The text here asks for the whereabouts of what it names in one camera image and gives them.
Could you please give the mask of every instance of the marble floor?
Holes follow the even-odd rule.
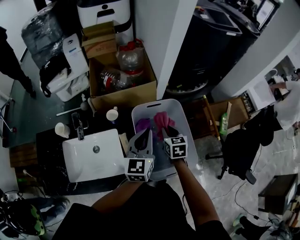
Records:
[[[230,231],[233,220],[240,213],[246,214],[246,212],[234,201],[237,190],[245,183],[245,181],[242,181],[237,176],[229,175],[228,173],[225,173],[222,180],[217,179],[217,176],[221,171],[223,160],[205,160],[205,155],[207,153],[220,149],[220,142],[218,142],[216,138],[209,136],[203,139],[198,139],[195,141],[195,146],[199,159],[198,164],[192,172],[213,200],[225,229]],[[292,129],[276,132],[274,135],[274,141],[271,145],[259,148],[252,166],[257,182],[254,185],[245,183],[240,188],[236,198],[238,204],[244,207],[251,214],[267,220],[267,214],[259,212],[257,209],[258,193],[261,192],[274,175],[299,172],[299,148],[300,137],[293,137]],[[169,178],[167,182],[180,197],[183,196],[183,190],[178,176]],[[107,194],[107,192],[91,195],[67,196],[67,198],[71,203],[82,203],[91,206],[97,199],[101,198],[105,194]],[[53,221],[53,223],[49,223],[49,225],[57,223],[63,219],[64,216],[65,215],[59,216]],[[266,224],[266,222],[262,220],[255,220],[251,215],[248,215],[247,217],[256,225],[265,226]],[[195,227],[189,209],[187,221],[192,227]],[[51,236],[53,236],[59,225],[60,223],[49,227],[48,229],[53,232],[48,232],[45,239],[51,239]]]

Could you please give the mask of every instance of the plastic bottle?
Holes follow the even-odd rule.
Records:
[[[114,68],[103,69],[100,73],[100,81],[108,92],[116,92],[133,87],[130,76]]]

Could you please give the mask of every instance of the black pants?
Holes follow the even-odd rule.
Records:
[[[12,79],[18,80],[27,92],[31,92],[31,81],[22,71],[14,50],[7,41],[0,43],[0,52],[0,72]]]
[[[245,123],[244,127],[256,132],[262,146],[268,146],[273,141],[274,132],[282,129],[276,116],[274,106],[269,106]]]
[[[236,234],[242,234],[242,236],[247,240],[259,240],[260,237],[270,228],[256,226],[251,223],[245,216],[240,218],[240,223],[244,228],[239,228],[236,231]]]

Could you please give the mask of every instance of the faucet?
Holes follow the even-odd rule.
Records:
[[[74,129],[77,130],[78,140],[82,141],[84,139],[84,135],[83,135],[83,123],[80,121],[80,115],[79,113],[75,112],[72,113],[71,116],[72,116]]]

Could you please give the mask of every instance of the black countertop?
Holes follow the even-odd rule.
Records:
[[[119,134],[126,133],[129,140],[134,135],[131,111],[132,109],[119,111],[117,125],[111,124],[105,115],[92,118],[79,111],[83,126],[86,121],[89,123],[88,129],[84,130],[84,135],[116,128]],[[73,125],[69,124],[68,126],[71,130],[69,139],[77,138],[77,132]],[[67,139],[58,136],[54,129],[37,134],[37,159],[47,195],[81,195],[110,191],[126,178],[122,174],[110,178],[71,183],[62,150],[62,142],[65,140]]]

